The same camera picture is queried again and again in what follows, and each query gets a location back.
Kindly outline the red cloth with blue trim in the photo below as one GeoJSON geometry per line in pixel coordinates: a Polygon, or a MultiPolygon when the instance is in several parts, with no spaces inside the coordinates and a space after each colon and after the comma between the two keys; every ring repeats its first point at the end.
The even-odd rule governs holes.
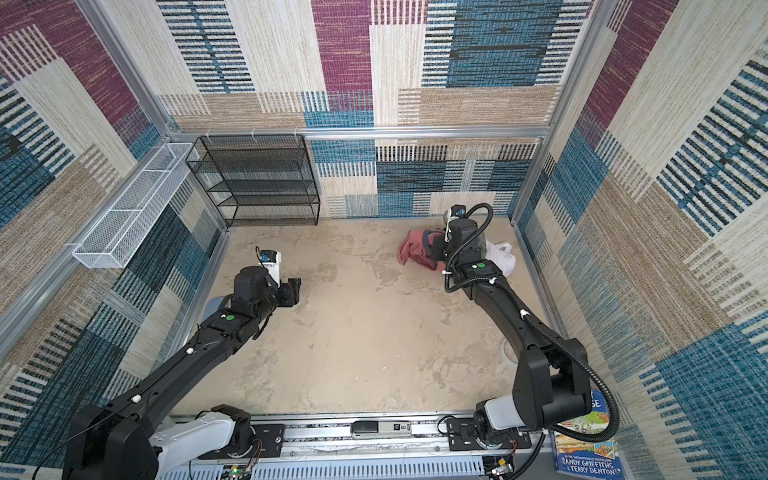
{"type": "Polygon", "coordinates": [[[444,262],[435,262],[428,254],[428,231],[410,230],[398,246],[396,259],[400,265],[406,265],[409,260],[429,270],[442,270],[444,262]]]}

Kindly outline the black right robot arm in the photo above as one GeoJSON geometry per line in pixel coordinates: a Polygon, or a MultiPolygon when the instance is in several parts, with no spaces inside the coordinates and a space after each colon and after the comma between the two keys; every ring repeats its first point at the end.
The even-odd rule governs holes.
{"type": "Polygon", "coordinates": [[[620,426],[614,395],[589,365],[583,344],[563,338],[533,314],[502,269],[485,256],[489,224],[477,223],[463,211],[449,213],[443,237],[431,251],[444,264],[445,291],[464,292],[491,318],[516,356],[510,393],[476,407],[473,422],[479,444],[494,448],[510,430],[551,430],[588,443],[612,439],[620,426]],[[591,413],[594,389],[606,402],[607,424],[595,433],[577,431],[568,423],[591,413]]]}

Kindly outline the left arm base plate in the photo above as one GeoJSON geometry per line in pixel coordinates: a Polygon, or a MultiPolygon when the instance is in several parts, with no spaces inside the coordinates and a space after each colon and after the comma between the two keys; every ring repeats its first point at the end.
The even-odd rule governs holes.
{"type": "Polygon", "coordinates": [[[199,460],[277,458],[285,433],[284,424],[239,425],[229,443],[198,457],[199,460]]]}

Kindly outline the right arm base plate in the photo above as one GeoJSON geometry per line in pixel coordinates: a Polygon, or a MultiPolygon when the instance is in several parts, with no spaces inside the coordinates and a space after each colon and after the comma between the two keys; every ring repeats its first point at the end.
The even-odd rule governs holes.
{"type": "Polygon", "coordinates": [[[438,430],[447,438],[451,451],[512,450],[533,446],[528,433],[511,428],[495,430],[484,420],[448,416],[438,430]]]}

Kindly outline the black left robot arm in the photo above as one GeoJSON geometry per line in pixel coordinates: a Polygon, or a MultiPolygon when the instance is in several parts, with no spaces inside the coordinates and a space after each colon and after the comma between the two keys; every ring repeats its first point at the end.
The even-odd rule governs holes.
{"type": "Polygon", "coordinates": [[[216,366],[257,339],[276,309],[296,305],[300,288],[299,278],[278,283],[263,266],[242,269],[234,292],[179,351],[106,406],[87,406],[72,418],[62,477],[157,478],[169,452],[151,437],[166,415],[216,366]]]}

